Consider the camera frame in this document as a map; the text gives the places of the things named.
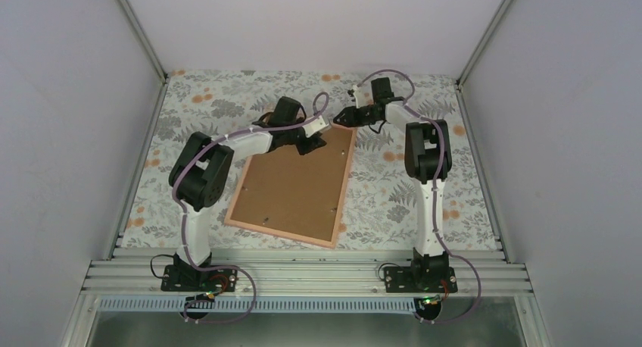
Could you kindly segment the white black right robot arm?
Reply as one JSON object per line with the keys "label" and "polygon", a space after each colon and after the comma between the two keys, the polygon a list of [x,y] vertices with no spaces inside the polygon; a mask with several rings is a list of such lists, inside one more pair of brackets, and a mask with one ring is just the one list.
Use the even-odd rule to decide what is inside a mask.
{"label": "white black right robot arm", "polygon": [[371,99],[357,84],[347,91],[354,105],[344,108],[333,123],[347,128],[389,123],[404,133],[404,166],[416,193],[417,239],[410,263],[410,282],[428,292],[448,279],[449,251],[441,237],[447,175],[452,168],[447,122],[422,116],[396,96],[387,77],[371,82]]}

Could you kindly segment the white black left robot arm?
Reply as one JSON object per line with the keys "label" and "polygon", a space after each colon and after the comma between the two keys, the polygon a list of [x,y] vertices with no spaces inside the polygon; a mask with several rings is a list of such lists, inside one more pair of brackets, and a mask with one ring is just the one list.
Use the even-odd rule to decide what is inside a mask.
{"label": "white black left robot arm", "polygon": [[203,289],[210,282],[209,217],[205,212],[220,200],[232,164],[283,146],[293,145],[300,155],[325,146],[321,134],[330,127],[324,115],[327,107],[314,105],[312,109],[308,115],[299,101],[283,96],[273,111],[247,128],[218,139],[200,131],[190,135],[169,177],[172,198],[182,209],[181,245],[173,266],[188,288]]}

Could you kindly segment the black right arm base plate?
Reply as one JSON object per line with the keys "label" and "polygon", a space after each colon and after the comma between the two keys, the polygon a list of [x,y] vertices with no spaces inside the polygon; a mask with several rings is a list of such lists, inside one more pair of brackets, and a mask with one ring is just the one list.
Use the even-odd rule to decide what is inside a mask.
{"label": "black right arm base plate", "polygon": [[423,274],[415,273],[411,267],[387,265],[382,271],[387,293],[457,293],[457,277],[454,269],[438,268]]}

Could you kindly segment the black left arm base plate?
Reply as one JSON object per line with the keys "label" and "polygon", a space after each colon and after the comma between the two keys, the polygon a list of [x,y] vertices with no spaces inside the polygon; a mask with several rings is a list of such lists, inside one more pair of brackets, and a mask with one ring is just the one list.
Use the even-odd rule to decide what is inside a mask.
{"label": "black left arm base plate", "polygon": [[216,269],[203,272],[168,265],[165,267],[160,289],[164,292],[234,292],[237,281],[237,270]]}

